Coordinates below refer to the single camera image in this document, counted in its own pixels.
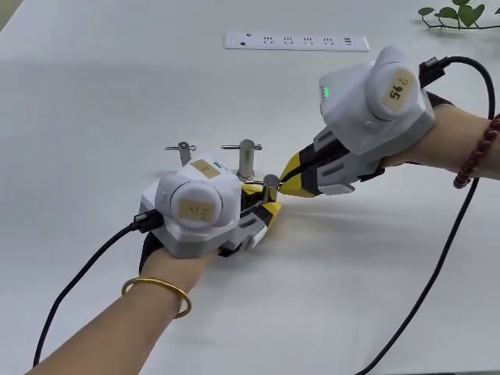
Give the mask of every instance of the power strip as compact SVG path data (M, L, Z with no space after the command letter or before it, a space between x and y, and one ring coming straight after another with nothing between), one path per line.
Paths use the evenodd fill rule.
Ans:
M242 33L230 31L223 37L227 49L281 49L290 51L368 52L363 36Z

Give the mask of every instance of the metal pin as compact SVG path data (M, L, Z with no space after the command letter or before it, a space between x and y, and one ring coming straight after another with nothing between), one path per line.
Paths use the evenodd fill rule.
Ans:
M268 174L262 182L262 203L275 202L278 197L280 178L273 174Z
M165 150L168 151L178 151L180 156L180 162L182 166L185 166L191 160L191 151L196 151L196 146L189 145L187 142L179 142L179 145L173 147L165 147Z
M254 177L255 171L253 169L253 160L255 150L260 151L263 149L261 145L256 145L251 139L244 139L238 146L235 145L222 145L224 150L240 150L239 167L237 176L242 181L251 180Z

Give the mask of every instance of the hand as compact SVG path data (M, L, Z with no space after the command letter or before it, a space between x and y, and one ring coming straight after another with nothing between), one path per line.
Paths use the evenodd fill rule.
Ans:
M201 258L178 259L161 248L148 257L141 276L158 278L188 293L198 283L207 262L215 255L214 251Z

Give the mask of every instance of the black cable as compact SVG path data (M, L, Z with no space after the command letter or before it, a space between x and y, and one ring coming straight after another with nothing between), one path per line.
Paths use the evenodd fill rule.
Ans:
M488 98L488 115L487 115L487 117L488 117L488 119L492 120L495 117L495 88L493 86L493 80L491 79L490 73L486 70L486 68L483 65L481 65L478 61L476 61L474 59L467 58L467 57L462 57L462 56L447 57L447 58L442 59L440 61L440 63L442 64L443 68L445 68L446 66L449 66L452 63L462 63L462 64L465 64L468 66L472 66L474 69L476 69L480 73L480 75L484 79L484 83L486 84L486 89L487 89L487 98ZM402 335L404 330L407 328L407 326L412 321L413 317L418 312L423 301L425 300L425 298L429 294L430 289L433 287L434 283L436 282L436 279L438 278L439 273L441 272L441 269L443 268L443 265L445 264L446 256L448 255L449 249L452 246L453 240L455 240L455 236L460 228L460 224L462 223L462 220L466 214L466 211L469 208L469 204L472 201L472 198L474 196L474 193L476 192L478 184L479 184L479 178L474 178L472 184L470 185L469 192L467 193L467 196L463 201L462 207L460 208L459 213L458 213L457 217L455 218L455 222L453 223L450 234L448 235L448 238L445 242L445 246L443 247L443 250L441 252L439 260L437 261L436 268L434 268L434 272L430 276L430 279L428 280L422 293L420 293L420 296L416 300L415 305L413 305L408 316L405 318L405 320L403 320L403 323L401 324L401 326L399 326L396 333L391 337L389 342L382 348L382 350L375 357L375 359L367 367L365 367L363 370L359 371L355 375L368 374L382 360L382 358L388 353L388 351L391 349L392 345L394 345L394 343L399 339L399 337Z
M83 266L83 268L80 270L80 272L77 273L77 275L66 285L66 287L62 290L62 292L57 296L55 299L50 312L48 313L47 320L45 321L45 325L43 329L41 330L40 338L38 339L38 344L37 344L37 350L35 351L34 354L34 359L33 359L33 367L38 365L40 362L40 357L41 357L41 350L43 349L45 339L47 338L47 333L48 329L50 328L52 321L54 320L55 313L57 313L57 309L59 308L59 305L61 305L61 302L63 299L68 295L68 293L71 292L73 288L78 284L78 282L82 279L83 276L89 271L89 269L101 258L101 256L108 250L112 245L114 245L119 239L121 239L123 236L126 234L129 234L131 231L133 231L133 227L131 225L128 225L124 227L120 232L112 236L90 259L89 261Z
M126 234L133 232L135 230L139 230L141 233L145 233L147 231L153 230L157 227L161 227L163 225L163 216L156 211L155 209L151 211L144 212L142 214L136 215L134 217L134 222L130 223L126 227L124 227L117 234L112 236L101 248L85 263L85 266L77 273L77 275L66 285L66 287L62 290L62 292L57 296L52 307L50 308L50 312L48 313L47 319L45 321L44 327L41 330L40 338L38 339L37 349L33 358L33 367L37 366L40 363L41 350L43 349L45 339L47 338L48 330L54 320L54 316L57 313L57 309L61 305L63 299L71 292L73 288L78 284L78 282L85 276L85 274L89 271L90 268L101 258L101 256L115 243L118 242L119 239L123 238Z

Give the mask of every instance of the white table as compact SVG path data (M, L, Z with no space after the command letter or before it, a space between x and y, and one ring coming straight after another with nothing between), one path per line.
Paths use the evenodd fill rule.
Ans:
M318 77L390 43L415 64L477 58L498 82L498 35L429 32L413 22L428 3L407 3L25 0L0 35L4 372L28 370L53 298L130 221L141 189L177 167L163 147L185 140L231 164L236 154L220 145L253 138L264 147L258 166L280 173L323 126ZM372 52L223 50L223 32L242 28L365 34ZM477 75L448 71L433 90L485 113ZM373 373L500 369L498 186L481 183L433 291ZM163 335L143 374L363 368L427 282L465 191L451 174L411 166L357 188L285 199L258 249L205 274L193 313ZM118 296L141 241L122 240L68 297L45 355Z

